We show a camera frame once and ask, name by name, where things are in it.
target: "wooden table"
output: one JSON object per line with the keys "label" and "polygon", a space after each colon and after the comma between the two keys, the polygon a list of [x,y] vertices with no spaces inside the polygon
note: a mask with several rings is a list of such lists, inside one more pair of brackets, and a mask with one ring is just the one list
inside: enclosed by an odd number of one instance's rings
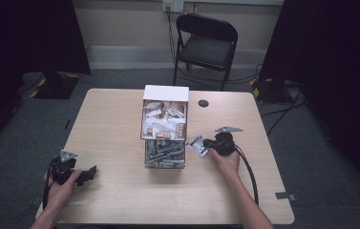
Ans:
{"label": "wooden table", "polygon": [[[241,224],[229,187],[209,154],[200,158],[186,147],[185,169],[144,168],[143,92],[88,91],[65,150],[78,154],[75,168],[96,165],[98,170],[94,180],[74,188],[59,223]],[[252,94],[191,91],[189,98],[187,139],[195,134],[214,139],[214,130],[222,126],[243,128],[233,137],[254,171],[260,207],[272,223],[292,223],[288,199],[275,196],[285,187]],[[209,106],[200,107],[200,99]],[[240,175],[253,195],[244,164]]]}

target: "metal tool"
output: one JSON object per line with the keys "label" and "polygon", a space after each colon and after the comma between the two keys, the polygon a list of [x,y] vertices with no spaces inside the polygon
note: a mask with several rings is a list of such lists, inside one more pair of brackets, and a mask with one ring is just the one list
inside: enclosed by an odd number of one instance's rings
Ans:
{"label": "metal tool", "polygon": [[221,132],[221,133],[229,133],[229,132],[241,132],[243,131],[242,128],[238,128],[238,127],[229,127],[229,126],[225,126],[225,127],[221,127],[215,130],[215,132]]}

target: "gray carpet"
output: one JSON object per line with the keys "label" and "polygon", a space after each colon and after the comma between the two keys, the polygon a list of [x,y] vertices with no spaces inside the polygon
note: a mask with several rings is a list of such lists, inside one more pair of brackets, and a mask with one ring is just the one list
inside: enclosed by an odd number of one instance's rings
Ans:
{"label": "gray carpet", "polygon": [[[231,79],[244,78],[255,72],[233,70]],[[213,74],[205,70],[194,70],[193,73]],[[171,85],[172,74],[171,69],[93,70],[93,75],[82,76],[69,100],[29,98],[32,89],[21,93],[23,98],[18,111],[0,132],[0,228],[29,228],[32,225],[43,191],[43,175],[50,159],[66,143],[88,90],[143,89],[146,84]],[[26,84],[21,90],[33,84],[39,75],[26,74]],[[246,80],[236,82],[226,84],[225,90],[251,92]],[[215,82],[206,84],[219,87]],[[216,91],[180,79],[177,85],[189,86],[191,90]],[[296,94],[298,88],[291,87],[290,91]],[[258,103],[262,115],[288,106]],[[265,128],[269,130],[281,114],[263,117]],[[268,138],[286,190],[297,198],[291,201],[295,222],[276,225],[276,228],[360,228],[360,176],[338,149],[328,142],[322,121],[308,105],[286,113]]]}

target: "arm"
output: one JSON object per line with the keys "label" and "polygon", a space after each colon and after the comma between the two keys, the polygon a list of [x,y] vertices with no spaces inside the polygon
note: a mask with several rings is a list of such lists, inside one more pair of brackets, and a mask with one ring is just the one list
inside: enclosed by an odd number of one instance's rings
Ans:
{"label": "arm", "polygon": [[63,184],[53,183],[50,178],[50,184],[52,184],[49,191],[48,205],[39,218],[34,222],[31,229],[35,228],[54,228],[55,224],[61,217],[61,212],[67,205],[70,199],[74,182],[81,174],[81,170],[75,170],[69,177],[69,179]]}
{"label": "arm", "polygon": [[240,179],[239,154],[233,152],[229,156],[220,156],[213,148],[211,148],[209,152],[218,162],[219,169],[230,186],[238,205],[244,228],[273,228],[268,217],[247,192]]}

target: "black cable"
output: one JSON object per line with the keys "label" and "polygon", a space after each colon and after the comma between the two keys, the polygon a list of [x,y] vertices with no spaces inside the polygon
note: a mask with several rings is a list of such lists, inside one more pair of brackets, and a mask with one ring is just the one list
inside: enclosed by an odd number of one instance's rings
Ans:
{"label": "black cable", "polygon": [[236,148],[236,152],[239,153],[240,157],[242,158],[242,160],[244,161],[245,166],[247,167],[248,173],[250,174],[251,177],[251,183],[253,185],[253,191],[254,191],[254,201],[257,203],[257,205],[260,205],[259,199],[258,199],[258,190],[257,190],[257,182],[256,179],[254,177],[254,173],[253,170],[251,169],[250,164],[248,163],[247,158],[245,157],[245,154],[243,153],[242,149],[234,144],[235,148]]}
{"label": "black cable", "polygon": [[54,181],[49,185],[49,180],[51,177],[52,172],[52,165],[57,161],[57,157],[53,158],[48,166],[48,172],[46,173],[46,179],[45,179],[45,188],[43,190],[43,197],[42,197],[42,206],[43,210],[45,210],[46,206],[48,205],[48,198],[49,198],[49,191],[51,190],[52,185],[54,184]]}
{"label": "black cable", "polygon": [[[188,77],[191,77],[191,78],[197,78],[198,80],[204,80],[204,81],[210,81],[210,82],[222,82],[222,80],[220,80],[220,79],[205,78],[205,77],[201,77],[201,76],[197,76],[197,75],[193,75],[193,74],[189,74],[189,73],[184,73],[180,68],[179,68],[179,71],[182,74],[184,74],[185,76],[188,76]],[[251,80],[251,78],[256,77],[258,74],[259,73],[253,73],[252,75],[247,76],[247,77],[238,78],[238,79],[229,79],[229,80],[227,80],[226,83],[228,83],[228,84],[248,83],[249,80]]]}
{"label": "black cable", "polygon": [[[306,104],[306,102],[307,102],[307,101],[304,99],[304,101],[302,101],[302,102],[301,102],[301,103],[299,103],[298,105],[296,105],[296,106],[292,107],[292,109],[294,109],[294,108],[298,108],[298,107],[300,107],[300,106],[302,106],[302,105]],[[262,115],[261,115],[261,117],[268,116],[268,115],[274,115],[274,114],[277,114],[277,113],[281,113],[281,112],[287,111],[288,109],[289,109],[289,108],[282,109],[282,110],[275,111],[275,112],[270,112],[270,113],[267,113],[267,114],[262,114]]]}
{"label": "black cable", "polygon": [[277,121],[272,125],[272,127],[269,129],[269,131],[266,133],[266,135],[271,134],[272,130],[275,128],[275,126],[281,121],[281,119],[286,115],[286,113],[288,111],[290,111],[291,109],[293,109],[295,103],[298,101],[299,95],[301,95],[302,92],[302,88],[299,90],[298,94],[296,95],[296,98],[293,100],[292,104],[285,109],[284,113],[277,119]]}
{"label": "black cable", "polygon": [[257,71],[258,73],[260,72],[260,71],[258,71],[258,68],[259,68],[260,66],[263,66],[263,64],[259,64],[259,65],[256,66],[256,71]]}
{"label": "black cable", "polygon": [[189,77],[189,76],[188,76],[189,78],[183,77],[183,76],[180,76],[180,75],[178,75],[177,77],[178,77],[178,78],[181,78],[181,79],[183,79],[183,80],[188,80],[188,81],[190,81],[190,82],[193,82],[193,83],[196,83],[196,84],[199,84],[199,85],[203,85],[203,86],[205,86],[205,87],[207,87],[207,88],[214,88],[214,89],[216,89],[216,87],[214,87],[214,86],[207,85],[207,84],[203,84],[203,83],[201,83],[200,81],[193,80],[192,77]]}
{"label": "black cable", "polygon": [[167,17],[168,17],[168,38],[170,40],[170,51],[171,51],[171,58],[173,59],[173,63],[176,64],[176,48],[175,48],[175,42],[174,42],[174,35],[173,30],[171,28],[171,14],[170,10],[167,9]]}

